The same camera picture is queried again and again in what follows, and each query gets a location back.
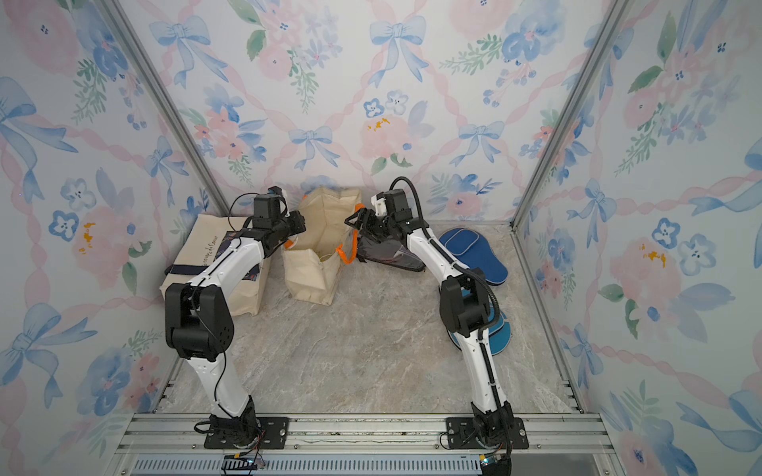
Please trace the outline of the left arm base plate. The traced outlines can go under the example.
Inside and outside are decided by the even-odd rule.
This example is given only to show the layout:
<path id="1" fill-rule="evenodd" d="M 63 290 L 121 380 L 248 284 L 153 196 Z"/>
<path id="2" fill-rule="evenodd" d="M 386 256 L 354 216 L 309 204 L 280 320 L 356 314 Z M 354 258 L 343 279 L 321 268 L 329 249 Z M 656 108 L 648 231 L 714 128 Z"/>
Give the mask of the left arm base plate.
<path id="1" fill-rule="evenodd" d="M 219 418 L 210 416 L 210 425 L 202 433 L 205 449 L 284 449 L 290 420 L 280 416 L 265 418 Z"/>

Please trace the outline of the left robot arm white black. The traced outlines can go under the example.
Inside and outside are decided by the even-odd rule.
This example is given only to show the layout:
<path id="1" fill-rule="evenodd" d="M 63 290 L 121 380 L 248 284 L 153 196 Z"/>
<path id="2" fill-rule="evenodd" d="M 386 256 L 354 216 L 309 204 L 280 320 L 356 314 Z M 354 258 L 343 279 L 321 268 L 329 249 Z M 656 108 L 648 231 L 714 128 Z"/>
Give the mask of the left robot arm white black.
<path id="1" fill-rule="evenodd" d="M 252 194 L 252 212 L 232 232 L 227 248 L 198 275 L 164 293 L 168 347 L 196 372 L 212 412 L 196 429 L 224 447 L 252 448 L 264 430 L 252 396 L 244 390 L 227 351 L 234 339 L 228 299 L 243 278 L 290 238 L 306 231 L 305 218 L 289 210 L 287 194 L 272 186 Z"/>

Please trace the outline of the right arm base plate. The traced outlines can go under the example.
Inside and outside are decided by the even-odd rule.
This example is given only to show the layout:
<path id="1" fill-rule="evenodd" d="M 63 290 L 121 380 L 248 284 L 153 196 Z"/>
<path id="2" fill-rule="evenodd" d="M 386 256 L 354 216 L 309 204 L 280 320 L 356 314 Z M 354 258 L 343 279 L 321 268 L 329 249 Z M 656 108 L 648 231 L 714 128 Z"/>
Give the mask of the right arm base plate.
<path id="1" fill-rule="evenodd" d="M 525 430 L 524 422 L 521 418 L 514 418 L 508 426 L 508 432 L 498 428 L 493 436 L 489 438 L 486 432 L 478 430 L 472 418 L 457 418 L 451 416 L 444 420 L 446 430 L 446 448 L 449 450 L 480 449 L 494 451 L 502 448 L 504 450 L 524 450 L 530 447 Z"/>

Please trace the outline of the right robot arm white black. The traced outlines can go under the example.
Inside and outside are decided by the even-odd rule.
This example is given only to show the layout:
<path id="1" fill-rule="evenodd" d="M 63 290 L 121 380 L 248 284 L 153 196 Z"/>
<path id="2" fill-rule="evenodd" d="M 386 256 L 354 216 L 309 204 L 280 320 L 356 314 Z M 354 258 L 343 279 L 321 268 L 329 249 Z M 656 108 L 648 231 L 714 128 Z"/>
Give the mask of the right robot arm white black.
<path id="1" fill-rule="evenodd" d="M 404 190 L 377 194 L 370 208 L 359 206 L 344 223 L 376 242 L 399 241 L 437 280 L 440 318 L 460 345 L 466 365 L 475 438 L 487 448 L 510 450 L 515 416 L 499 382 L 488 336 L 500 307 L 481 271 L 446 249 L 426 220 L 414 214 Z"/>

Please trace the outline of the teal paddle case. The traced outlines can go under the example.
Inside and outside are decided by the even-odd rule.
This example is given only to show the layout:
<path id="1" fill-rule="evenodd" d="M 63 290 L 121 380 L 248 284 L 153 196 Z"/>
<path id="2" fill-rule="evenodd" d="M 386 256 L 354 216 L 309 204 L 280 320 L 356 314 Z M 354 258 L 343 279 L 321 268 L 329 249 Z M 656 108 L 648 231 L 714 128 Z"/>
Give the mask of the teal paddle case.
<path id="1" fill-rule="evenodd" d="M 496 317 L 494 309 L 490 309 L 488 321 L 490 327 L 488 327 L 488 330 L 485 333 L 488 335 L 491 355 L 496 356 L 503 352 L 509 345 L 512 337 L 511 324 L 506 319 L 503 311 Z"/>

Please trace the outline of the canvas bag navy handles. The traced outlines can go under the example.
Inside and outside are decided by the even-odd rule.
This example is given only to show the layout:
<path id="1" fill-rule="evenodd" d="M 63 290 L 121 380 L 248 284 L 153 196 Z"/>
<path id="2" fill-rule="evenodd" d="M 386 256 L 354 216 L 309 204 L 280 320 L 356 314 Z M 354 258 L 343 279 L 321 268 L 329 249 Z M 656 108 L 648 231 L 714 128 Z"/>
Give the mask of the canvas bag navy handles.
<path id="1" fill-rule="evenodd" d="M 200 283 L 208 272 L 218 277 L 230 314 L 233 317 L 259 313 L 268 281 L 271 260 L 253 261 L 252 251 L 242 258 L 231 254 L 240 246 L 237 230 L 244 224 L 242 217 L 231 219 L 201 214 L 190 231 L 181 252 L 169 268 L 160 287 L 162 295 L 174 284 Z"/>

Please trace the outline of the blue paddle case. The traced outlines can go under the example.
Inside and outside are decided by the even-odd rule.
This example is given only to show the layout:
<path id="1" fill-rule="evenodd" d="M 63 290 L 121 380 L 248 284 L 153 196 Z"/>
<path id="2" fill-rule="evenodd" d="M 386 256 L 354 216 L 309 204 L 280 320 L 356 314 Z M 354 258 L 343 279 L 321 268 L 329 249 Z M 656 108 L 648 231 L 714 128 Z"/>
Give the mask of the blue paddle case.
<path id="1" fill-rule="evenodd" d="M 440 242 L 460 262 L 472 269 L 480 269 L 489 285 L 499 286 L 507 281 L 508 269 L 495 255 L 488 240 L 479 232 L 467 228 L 454 228 L 446 231 L 440 237 Z"/>

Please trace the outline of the canvas bag orange handles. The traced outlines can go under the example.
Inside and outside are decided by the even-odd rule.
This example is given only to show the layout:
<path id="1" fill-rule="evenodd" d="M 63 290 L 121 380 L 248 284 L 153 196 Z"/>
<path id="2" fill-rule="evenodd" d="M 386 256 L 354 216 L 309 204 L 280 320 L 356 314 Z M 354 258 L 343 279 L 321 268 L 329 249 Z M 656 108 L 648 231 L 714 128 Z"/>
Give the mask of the canvas bag orange handles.
<path id="1" fill-rule="evenodd" d="M 299 204 L 306 231 L 283 251 L 285 284 L 291 297 L 316 305 L 331 305 L 339 274 L 348 259 L 350 228 L 345 220 L 361 204 L 358 188 L 333 190 L 321 186 Z"/>

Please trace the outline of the black paddle case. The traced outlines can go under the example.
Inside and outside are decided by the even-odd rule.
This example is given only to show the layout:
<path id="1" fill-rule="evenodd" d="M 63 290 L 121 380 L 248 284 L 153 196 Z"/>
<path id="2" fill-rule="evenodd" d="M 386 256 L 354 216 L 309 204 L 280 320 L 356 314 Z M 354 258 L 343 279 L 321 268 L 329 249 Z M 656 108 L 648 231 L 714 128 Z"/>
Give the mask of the black paddle case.
<path id="1" fill-rule="evenodd" d="M 410 272 L 424 272 L 424 262 L 410 252 L 402 243 L 387 238 L 375 241 L 372 237 L 357 233 L 356 258 L 361 263 L 376 263 Z"/>

